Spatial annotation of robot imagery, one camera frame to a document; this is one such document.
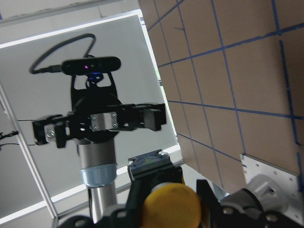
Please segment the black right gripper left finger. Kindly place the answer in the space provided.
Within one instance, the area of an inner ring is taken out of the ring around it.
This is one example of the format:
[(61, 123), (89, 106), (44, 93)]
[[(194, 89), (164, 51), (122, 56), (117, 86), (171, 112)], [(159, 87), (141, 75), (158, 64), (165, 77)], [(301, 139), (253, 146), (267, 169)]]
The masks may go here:
[(142, 180), (135, 180), (131, 183), (127, 203), (126, 227), (139, 228), (141, 225), (141, 209), (146, 196), (146, 187)]

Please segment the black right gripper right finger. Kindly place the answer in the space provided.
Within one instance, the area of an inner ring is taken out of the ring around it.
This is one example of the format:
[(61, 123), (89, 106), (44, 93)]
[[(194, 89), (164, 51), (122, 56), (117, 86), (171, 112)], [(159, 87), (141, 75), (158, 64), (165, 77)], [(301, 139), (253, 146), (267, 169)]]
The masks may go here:
[(196, 181), (196, 193), (201, 206), (199, 228), (217, 228), (221, 207), (207, 180)]

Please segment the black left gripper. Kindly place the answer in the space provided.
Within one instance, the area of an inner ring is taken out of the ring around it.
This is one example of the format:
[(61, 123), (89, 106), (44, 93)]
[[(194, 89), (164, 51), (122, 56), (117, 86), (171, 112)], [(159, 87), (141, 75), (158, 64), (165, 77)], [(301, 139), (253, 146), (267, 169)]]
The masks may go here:
[[(112, 74), (109, 72), (107, 76), (110, 79), (108, 86), (98, 86), (104, 79), (103, 73), (91, 73), (87, 75), (86, 87), (76, 89), (76, 75), (73, 75), (69, 120), (63, 115), (47, 115), (34, 120), (32, 129), (35, 144), (55, 142), (57, 148), (65, 148), (68, 139), (101, 143), (114, 138), (119, 131), (133, 131), (135, 127), (160, 131), (162, 125), (166, 124), (165, 104), (137, 104), (134, 107), (136, 116), (131, 110), (132, 104), (124, 105), (118, 99)], [(92, 124), (93, 116), (104, 114), (116, 114), (116, 120), (112, 120), (108, 128)]]

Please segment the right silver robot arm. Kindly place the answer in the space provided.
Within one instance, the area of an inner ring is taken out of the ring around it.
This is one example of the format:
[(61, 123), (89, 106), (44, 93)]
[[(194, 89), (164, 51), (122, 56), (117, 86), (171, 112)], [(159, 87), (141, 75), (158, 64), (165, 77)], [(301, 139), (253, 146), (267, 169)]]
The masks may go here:
[(284, 228), (285, 200), (279, 187), (264, 175), (245, 188), (218, 200), (206, 180), (186, 186), (182, 170), (131, 174), (126, 203), (129, 228)]

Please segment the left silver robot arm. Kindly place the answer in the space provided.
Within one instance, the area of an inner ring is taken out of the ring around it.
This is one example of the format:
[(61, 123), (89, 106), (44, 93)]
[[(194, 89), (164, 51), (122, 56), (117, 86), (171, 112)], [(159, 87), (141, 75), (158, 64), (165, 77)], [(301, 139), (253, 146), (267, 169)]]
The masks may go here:
[(122, 104), (114, 82), (98, 85), (104, 78), (101, 72), (86, 77), (84, 89), (71, 87), (71, 112), (41, 117), (32, 126), (37, 145), (54, 141), (58, 148), (64, 148), (67, 141), (76, 142), (90, 210), (97, 211), (94, 202), (98, 192), (109, 193), (107, 205), (116, 203), (115, 136), (138, 128), (159, 131), (166, 124), (166, 113), (164, 104)]

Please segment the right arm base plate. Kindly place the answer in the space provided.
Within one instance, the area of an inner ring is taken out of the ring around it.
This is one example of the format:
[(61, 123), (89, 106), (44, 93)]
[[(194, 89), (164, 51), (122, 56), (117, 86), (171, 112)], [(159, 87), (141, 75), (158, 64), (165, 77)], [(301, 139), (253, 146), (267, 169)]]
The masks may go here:
[(258, 199), (263, 211), (280, 212), (303, 225), (304, 202), (299, 175), (248, 154), (240, 157), (247, 189)]

